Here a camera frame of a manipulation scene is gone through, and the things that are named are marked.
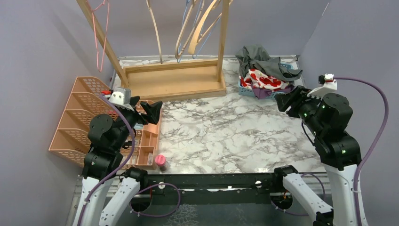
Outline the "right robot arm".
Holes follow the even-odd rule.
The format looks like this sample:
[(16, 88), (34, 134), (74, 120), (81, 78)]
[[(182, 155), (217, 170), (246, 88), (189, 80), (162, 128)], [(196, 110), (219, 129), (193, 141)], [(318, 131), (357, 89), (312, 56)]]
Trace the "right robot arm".
[(327, 172), (333, 203), (328, 205), (317, 196), (292, 166), (275, 169), (272, 187), (279, 192), (289, 191), (315, 226), (366, 226), (360, 185), (355, 178), (361, 163), (360, 146), (345, 130), (353, 114), (347, 98), (335, 93), (311, 97), (309, 89), (297, 86), (275, 99), (279, 111), (301, 119), (314, 135), (313, 146)]

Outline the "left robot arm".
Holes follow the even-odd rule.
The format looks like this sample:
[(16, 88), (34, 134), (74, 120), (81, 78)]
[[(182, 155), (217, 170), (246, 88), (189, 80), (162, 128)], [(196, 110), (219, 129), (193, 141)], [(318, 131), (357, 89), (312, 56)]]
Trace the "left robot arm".
[(141, 102), (144, 113), (139, 113), (135, 105), (140, 97), (129, 97), (120, 103), (111, 102), (111, 95), (101, 95), (100, 99), (117, 114), (114, 120), (109, 114), (96, 115), (90, 122), (88, 138), (89, 152), (84, 158), (82, 191), (73, 225), (75, 226), (114, 226), (131, 199), (146, 191), (147, 171), (131, 167), (127, 170), (116, 194), (106, 202), (106, 196), (117, 172), (127, 163), (120, 150), (128, 137), (135, 138), (133, 127), (156, 125), (160, 120), (163, 103)]

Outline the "grey skirt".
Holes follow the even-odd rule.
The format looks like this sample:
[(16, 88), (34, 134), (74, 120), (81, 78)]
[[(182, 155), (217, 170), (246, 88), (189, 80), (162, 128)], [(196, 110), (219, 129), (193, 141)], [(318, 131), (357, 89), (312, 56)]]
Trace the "grey skirt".
[(262, 73), (282, 81), (295, 81), (301, 78), (301, 69), (287, 69), (280, 57), (271, 57), (266, 49), (259, 44), (245, 45), (235, 54), (239, 62), (239, 70), (245, 76), (250, 69), (256, 69)]

